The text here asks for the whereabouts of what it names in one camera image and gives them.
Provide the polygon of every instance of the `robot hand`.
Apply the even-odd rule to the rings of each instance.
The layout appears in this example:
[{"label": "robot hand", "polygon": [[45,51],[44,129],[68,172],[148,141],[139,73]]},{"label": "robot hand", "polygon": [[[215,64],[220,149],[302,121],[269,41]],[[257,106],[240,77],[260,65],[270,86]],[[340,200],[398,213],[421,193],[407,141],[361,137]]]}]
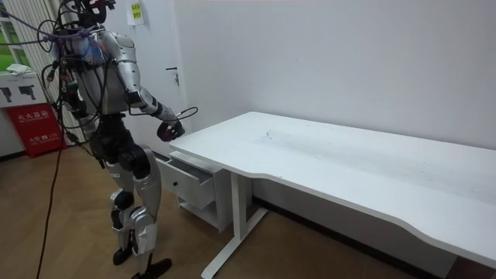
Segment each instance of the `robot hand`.
[{"label": "robot hand", "polygon": [[164,142],[170,142],[177,139],[178,137],[184,135],[185,131],[181,121],[176,121],[175,124],[171,125],[168,122],[162,122],[157,130],[157,136],[160,137]]}]

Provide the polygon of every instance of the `yellow sticker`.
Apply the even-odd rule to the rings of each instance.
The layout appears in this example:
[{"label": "yellow sticker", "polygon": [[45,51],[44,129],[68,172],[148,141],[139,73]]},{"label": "yellow sticker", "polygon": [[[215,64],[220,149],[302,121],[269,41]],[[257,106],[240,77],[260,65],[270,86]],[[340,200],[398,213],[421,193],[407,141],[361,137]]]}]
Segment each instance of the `yellow sticker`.
[{"label": "yellow sticker", "polygon": [[141,7],[139,3],[131,4],[131,11],[134,19],[141,19]]}]

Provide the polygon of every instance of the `robot elbow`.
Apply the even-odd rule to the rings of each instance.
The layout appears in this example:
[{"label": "robot elbow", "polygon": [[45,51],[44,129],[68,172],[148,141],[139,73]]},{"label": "robot elbow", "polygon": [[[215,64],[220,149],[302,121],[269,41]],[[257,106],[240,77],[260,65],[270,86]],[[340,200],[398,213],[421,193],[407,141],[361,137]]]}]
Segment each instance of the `robot elbow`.
[{"label": "robot elbow", "polygon": [[142,108],[146,106],[145,102],[141,99],[140,93],[137,91],[126,93],[124,95],[124,101],[131,108]]}]

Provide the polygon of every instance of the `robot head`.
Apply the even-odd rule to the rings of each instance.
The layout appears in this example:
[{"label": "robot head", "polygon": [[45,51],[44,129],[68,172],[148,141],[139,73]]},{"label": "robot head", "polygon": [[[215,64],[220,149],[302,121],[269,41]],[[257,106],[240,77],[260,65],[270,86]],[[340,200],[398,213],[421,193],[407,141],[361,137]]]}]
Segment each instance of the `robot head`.
[{"label": "robot head", "polygon": [[113,10],[115,0],[63,0],[60,5],[74,3],[77,17],[84,28],[102,24],[107,19],[107,7]]}]

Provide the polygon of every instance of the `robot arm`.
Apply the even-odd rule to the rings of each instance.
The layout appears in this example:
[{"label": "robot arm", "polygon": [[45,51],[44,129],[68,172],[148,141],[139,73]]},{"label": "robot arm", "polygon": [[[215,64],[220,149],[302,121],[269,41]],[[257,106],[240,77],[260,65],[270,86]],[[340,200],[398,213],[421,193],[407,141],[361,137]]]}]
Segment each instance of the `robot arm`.
[{"label": "robot arm", "polygon": [[164,123],[160,125],[157,135],[163,141],[175,140],[184,134],[179,121],[171,108],[161,104],[146,88],[140,84],[140,69],[136,63],[136,47],[129,37],[105,31],[101,40],[107,53],[117,63],[117,70],[126,89],[126,102],[132,108],[151,115]]}]

